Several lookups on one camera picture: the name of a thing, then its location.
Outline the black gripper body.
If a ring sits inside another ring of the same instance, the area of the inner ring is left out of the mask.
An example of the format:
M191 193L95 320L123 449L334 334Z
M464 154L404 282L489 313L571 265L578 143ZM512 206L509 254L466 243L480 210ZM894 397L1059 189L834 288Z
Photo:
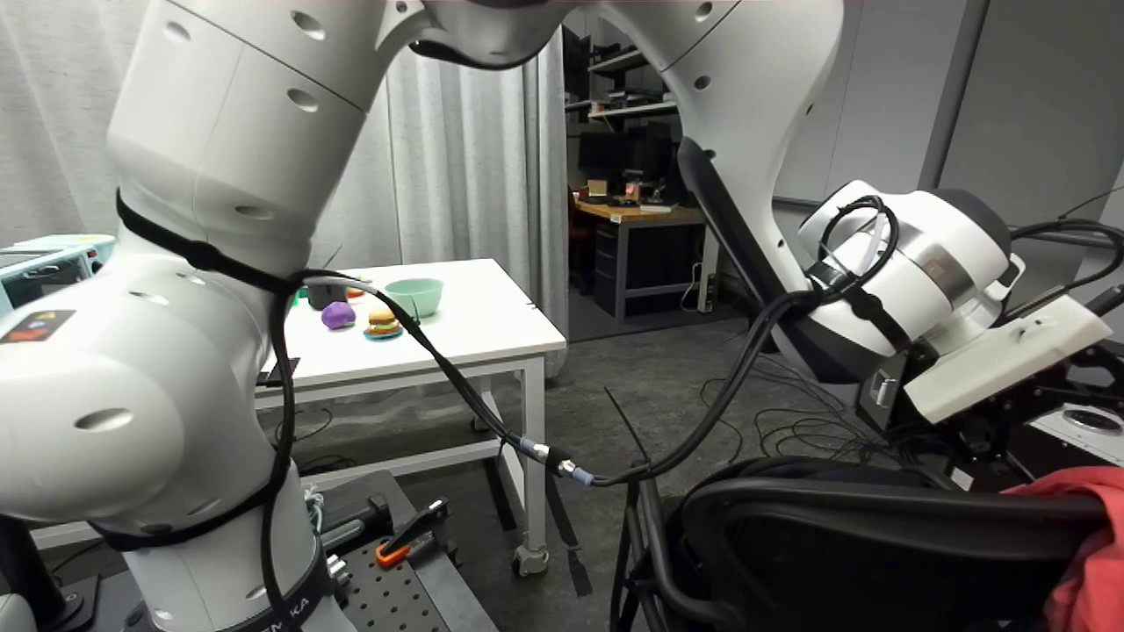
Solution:
M916 421L905 382L925 377L934 362L938 356L928 348L886 360L857 390L857 418L882 437Z

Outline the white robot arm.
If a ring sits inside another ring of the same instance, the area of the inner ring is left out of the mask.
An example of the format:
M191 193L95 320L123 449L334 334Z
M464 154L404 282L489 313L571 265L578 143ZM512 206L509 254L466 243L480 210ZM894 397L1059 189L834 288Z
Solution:
M845 0L153 0L109 123L115 248L3 323L0 512L92 522L157 632L355 632L256 377L394 55L519 68L572 10L657 62L697 201L801 299L805 353L879 362L993 316L1013 246L979 204L900 193L886 238L819 265L774 220Z

